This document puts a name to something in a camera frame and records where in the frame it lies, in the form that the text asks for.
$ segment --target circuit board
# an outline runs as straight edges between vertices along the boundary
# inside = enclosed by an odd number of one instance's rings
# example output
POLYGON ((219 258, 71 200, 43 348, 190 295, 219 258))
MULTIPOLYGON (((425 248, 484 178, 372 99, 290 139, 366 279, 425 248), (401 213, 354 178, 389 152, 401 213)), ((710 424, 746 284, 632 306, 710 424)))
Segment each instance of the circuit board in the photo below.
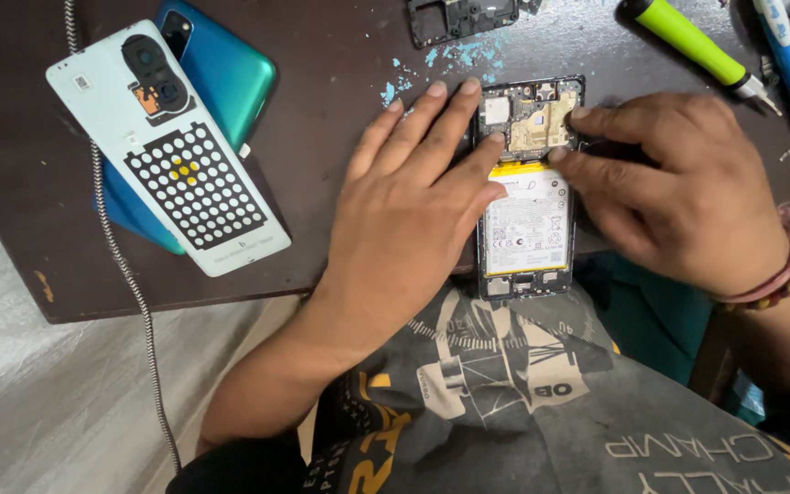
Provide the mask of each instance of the circuit board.
POLYGON ((577 148, 577 135, 566 118, 584 103, 584 77, 484 88, 477 113, 477 140, 493 132, 505 135, 499 162, 540 160, 554 148, 577 148))

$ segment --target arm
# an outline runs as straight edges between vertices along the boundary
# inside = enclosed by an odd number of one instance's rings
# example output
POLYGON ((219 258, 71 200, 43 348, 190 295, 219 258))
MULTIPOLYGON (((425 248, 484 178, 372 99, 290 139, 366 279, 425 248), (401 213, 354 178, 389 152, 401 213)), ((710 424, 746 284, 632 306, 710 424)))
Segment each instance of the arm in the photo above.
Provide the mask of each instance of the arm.
MULTIPOLYGON (((660 163, 551 153, 626 258, 720 296, 749 292, 785 265, 788 240, 761 158, 719 99, 655 94, 576 109, 571 124, 641 144, 660 163)), ((729 335, 742 368, 764 390, 790 393, 790 298, 742 322, 729 335)))
POLYGON ((505 193, 487 179, 501 134, 447 172, 479 100, 472 77, 441 113, 447 90, 435 83, 406 118, 398 100, 368 127, 347 168, 313 298, 225 376, 203 418, 201 450, 294 427, 328 383, 431 301, 477 218, 505 193))

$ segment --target battery label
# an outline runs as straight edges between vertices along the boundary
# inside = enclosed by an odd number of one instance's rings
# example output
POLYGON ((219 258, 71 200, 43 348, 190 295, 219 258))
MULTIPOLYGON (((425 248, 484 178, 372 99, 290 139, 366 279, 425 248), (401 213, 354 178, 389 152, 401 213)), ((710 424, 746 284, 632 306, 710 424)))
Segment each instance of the battery label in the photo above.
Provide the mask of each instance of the battery label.
POLYGON ((569 186, 556 170, 491 176, 508 197, 484 216, 486 275, 566 267, 569 186))

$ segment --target bracelet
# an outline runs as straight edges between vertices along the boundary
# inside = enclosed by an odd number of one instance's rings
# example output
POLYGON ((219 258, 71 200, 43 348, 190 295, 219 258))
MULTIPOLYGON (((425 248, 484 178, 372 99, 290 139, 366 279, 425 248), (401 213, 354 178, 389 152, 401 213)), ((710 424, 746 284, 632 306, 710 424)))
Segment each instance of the bracelet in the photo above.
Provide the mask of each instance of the bracelet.
MULTIPOLYGON (((790 239, 790 224, 786 224, 790 239)), ((742 312, 745 310, 764 310, 776 307, 782 299, 790 297, 790 252, 788 263, 775 276, 761 286, 735 297, 718 299, 718 306, 726 312, 742 312)))

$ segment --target blue-green phone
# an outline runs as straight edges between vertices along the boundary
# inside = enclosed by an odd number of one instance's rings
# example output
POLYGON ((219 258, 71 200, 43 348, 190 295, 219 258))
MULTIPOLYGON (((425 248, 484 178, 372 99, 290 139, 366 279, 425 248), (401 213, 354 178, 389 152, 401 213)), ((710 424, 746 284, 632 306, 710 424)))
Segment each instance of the blue-green phone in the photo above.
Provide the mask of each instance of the blue-green phone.
MULTIPOLYGON (((276 79, 273 62, 182 0, 163 0, 155 24, 227 143, 239 152, 276 79)), ((108 159, 103 177, 112 221, 167 251, 184 253, 108 159)))

